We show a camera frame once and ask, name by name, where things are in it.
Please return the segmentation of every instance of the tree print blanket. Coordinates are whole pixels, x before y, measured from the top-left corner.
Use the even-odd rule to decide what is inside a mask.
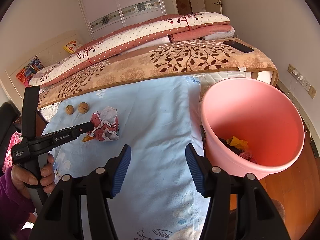
[[[273,71],[276,85],[278,71],[260,50],[243,53],[223,44],[224,40],[193,40],[139,49],[89,66],[72,76],[44,88],[38,108],[92,91],[165,76],[209,73],[227,70],[248,72]]]

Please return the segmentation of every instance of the pink trash bin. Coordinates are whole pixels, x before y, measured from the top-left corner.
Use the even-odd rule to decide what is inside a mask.
[[[258,179],[283,171],[299,157],[304,143],[301,117],[278,89],[250,78],[225,79],[204,95],[201,119],[206,157],[230,175],[251,172]],[[248,141],[257,163],[230,151],[218,139],[236,136]]]

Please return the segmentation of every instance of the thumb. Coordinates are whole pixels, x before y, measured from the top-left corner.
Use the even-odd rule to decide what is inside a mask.
[[[30,171],[27,171],[21,166],[15,166],[15,169],[12,169],[12,173],[12,177],[16,181],[22,181],[34,186],[38,184],[37,178]]]

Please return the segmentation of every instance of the smartphone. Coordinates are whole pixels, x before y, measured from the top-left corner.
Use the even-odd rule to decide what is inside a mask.
[[[245,46],[239,42],[230,40],[230,41],[224,41],[223,44],[229,45],[230,47],[233,47],[241,52],[248,53],[253,52],[253,49],[249,48],[248,46]]]

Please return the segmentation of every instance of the ridged blue pad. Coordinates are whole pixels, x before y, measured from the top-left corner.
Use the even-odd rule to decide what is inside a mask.
[[[118,194],[121,190],[124,177],[127,174],[130,161],[131,161],[131,148],[130,146],[128,146],[113,176],[113,184],[112,184],[113,186],[111,189],[111,195],[113,197],[115,197],[116,194]]]
[[[193,178],[193,182],[196,186],[196,189],[201,195],[204,195],[204,175],[198,165],[196,157],[192,153],[192,149],[189,145],[186,146],[186,160],[187,164]]]

